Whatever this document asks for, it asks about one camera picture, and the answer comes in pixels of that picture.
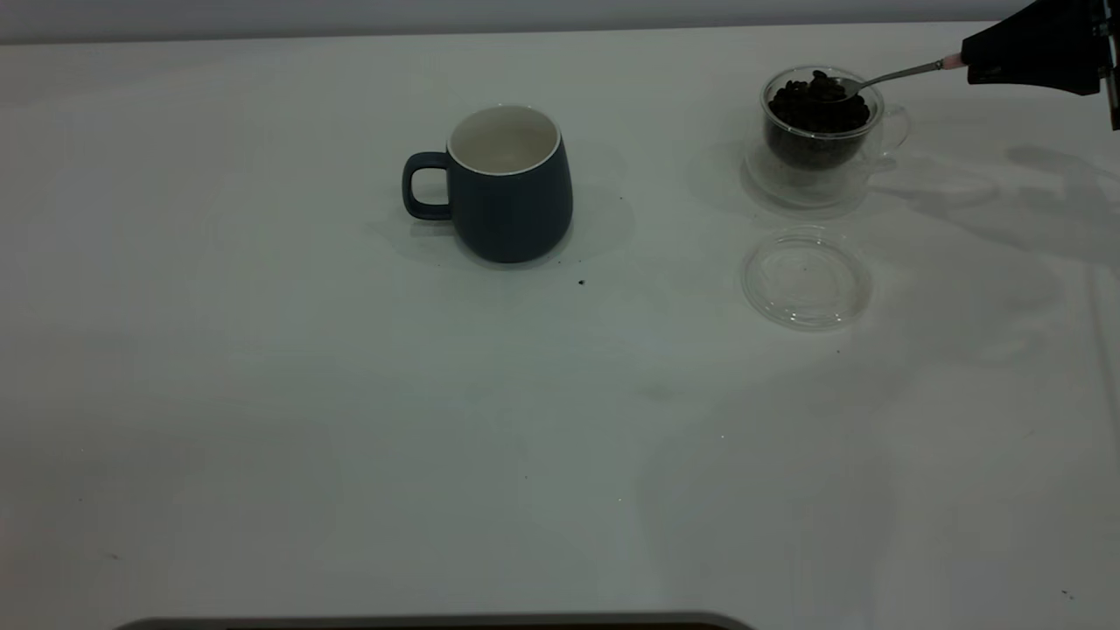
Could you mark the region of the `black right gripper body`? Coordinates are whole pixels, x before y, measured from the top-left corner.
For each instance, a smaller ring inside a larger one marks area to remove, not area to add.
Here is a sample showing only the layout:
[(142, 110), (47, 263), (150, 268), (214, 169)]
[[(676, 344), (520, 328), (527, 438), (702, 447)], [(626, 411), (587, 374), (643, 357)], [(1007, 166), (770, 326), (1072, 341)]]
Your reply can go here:
[(1105, 20), (1102, 33), (1109, 45), (1109, 66), (1105, 70), (1105, 91), (1112, 129), (1119, 131), (1119, 1), (1102, 1)]

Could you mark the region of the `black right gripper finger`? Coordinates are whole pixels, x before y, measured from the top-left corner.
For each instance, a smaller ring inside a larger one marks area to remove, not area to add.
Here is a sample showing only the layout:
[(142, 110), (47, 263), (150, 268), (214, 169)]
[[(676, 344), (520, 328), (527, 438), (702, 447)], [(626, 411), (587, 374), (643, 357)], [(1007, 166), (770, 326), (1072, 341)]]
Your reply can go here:
[(969, 36), (964, 64), (1060, 64), (1096, 61), (1103, 1), (1033, 1), (1019, 12)]
[(1096, 95), (1101, 91), (1103, 52), (1096, 49), (971, 49), (964, 53), (964, 63), (971, 85), (1027, 85), (1057, 89), (1070, 95)]

